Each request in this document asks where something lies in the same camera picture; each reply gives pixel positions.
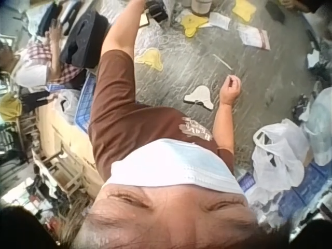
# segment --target blue plastic basket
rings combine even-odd
[[[75,125],[88,133],[91,106],[93,101],[93,94],[95,90],[96,76],[88,73],[87,79],[84,83],[83,89],[81,91],[81,96],[79,97],[77,111],[75,115]]]
[[[58,85],[58,84],[47,84],[46,90],[48,92],[56,92],[59,90],[65,89],[64,85]]]

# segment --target blue box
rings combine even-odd
[[[88,73],[77,105],[75,125],[85,133],[88,133],[89,128],[95,83],[96,76]]]

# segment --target eye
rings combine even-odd
[[[137,206],[137,207],[145,208],[145,209],[149,208],[149,206],[146,205],[142,199],[135,196],[135,194],[133,194],[133,193],[116,192],[116,193],[111,193],[107,197],[115,197],[115,198],[121,199],[123,202],[128,203],[132,206]]]
[[[221,200],[211,206],[207,207],[208,211],[218,211],[223,208],[227,208],[228,206],[235,206],[235,205],[244,205],[244,201],[241,198],[232,198],[232,199],[225,199]]]

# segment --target white shirt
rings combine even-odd
[[[27,49],[18,52],[20,60],[11,73],[12,80],[27,88],[44,86],[47,83],[48,66],[39,60],[30,60]]]

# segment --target brown t-shirt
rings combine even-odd
[[[219,155],[233,171],[233,155],[227,150],[218,151],[205,127],[174,108],[135,102],[134,62],[120,50],[108,51],[101,57],[89,136],[96,167],[104,181],[110,177],[113,162],[158,139],[200,145]]]

